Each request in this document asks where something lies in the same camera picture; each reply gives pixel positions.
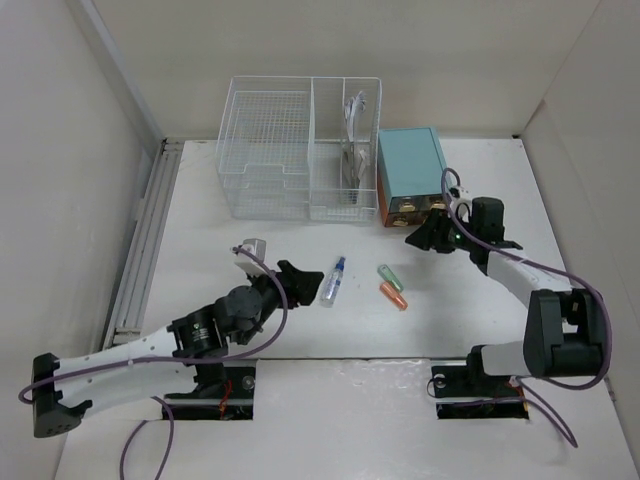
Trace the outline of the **clear bottle blue cap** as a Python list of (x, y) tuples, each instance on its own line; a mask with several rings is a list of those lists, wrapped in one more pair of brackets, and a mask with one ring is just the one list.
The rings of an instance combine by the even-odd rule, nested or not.
[(326, 279), (320, 296), (320, 303), (325, 307), (335, 303), (344, 276), (345, 261), (346, 258), (341, 256)]

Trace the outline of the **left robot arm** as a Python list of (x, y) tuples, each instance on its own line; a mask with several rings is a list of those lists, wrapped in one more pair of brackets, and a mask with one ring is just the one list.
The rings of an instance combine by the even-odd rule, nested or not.
[(34, 436), (62, 435), (85, 418), (148, 397), (217, 394), (230, 344), (248, 345), (276, 310), (309, 306), (316, 297), (323, 273), (286, 260), (277, 266), (138, 340), (75, 358), (37, 356), (32, 384), (19, 396), (32, 407)]

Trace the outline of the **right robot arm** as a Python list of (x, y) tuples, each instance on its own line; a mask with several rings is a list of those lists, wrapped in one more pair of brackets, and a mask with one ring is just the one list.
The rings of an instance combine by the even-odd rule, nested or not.
[(423, 251), (463, 250), (486, 277), (527, 309), (521, 341), (476, 345), (463, 369), (465, 386), (487, 393), (501, 377), (597, 378), (610, 359), (611, 342), (599, 295), (524, 257), (504, 238), (504, 204), (491, 197), (459, 203), (453, 213), (429, 212), (405, 243)]

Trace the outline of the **green highlighter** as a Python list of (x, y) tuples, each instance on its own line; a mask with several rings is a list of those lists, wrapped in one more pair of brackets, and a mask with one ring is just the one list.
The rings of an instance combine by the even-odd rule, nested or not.
[(398, 293), (402, 293), (404, 290), (404, 286), (399, 280), (399, 278), (395, 275), (395, 273), (391, 270), (391, 268), (382, 264), (377, 268), (378, 274), (388, 282)]

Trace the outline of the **grey spiral setup guide booklet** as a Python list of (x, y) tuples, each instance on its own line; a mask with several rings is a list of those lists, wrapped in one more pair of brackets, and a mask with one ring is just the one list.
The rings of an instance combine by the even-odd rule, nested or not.
[(366, 111), (366, 93), (360, 90), (343, 107), (345, 140), (342, 146), (342, 201), (357, 205), (362, 190), (373, 186), (370, 146), (360, 137), (360, 121)]

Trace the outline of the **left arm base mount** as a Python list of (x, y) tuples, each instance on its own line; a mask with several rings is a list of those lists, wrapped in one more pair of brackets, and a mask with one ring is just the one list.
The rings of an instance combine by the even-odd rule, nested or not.
[(204, 392), (176, 393), (164, 397), (179, 421), (249, 421), (254, 415), (257, 362), (225, 364), (225, 380)]

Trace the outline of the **orange highlighter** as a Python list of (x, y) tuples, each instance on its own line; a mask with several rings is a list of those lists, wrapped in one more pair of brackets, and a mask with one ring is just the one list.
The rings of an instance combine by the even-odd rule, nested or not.
[(400, 311), (405, 311), (408, 307), (407, 301), (402, 294), (398, 292), (391, 283), (383, 282), (380, 285), (380, 291), (390, 300)]

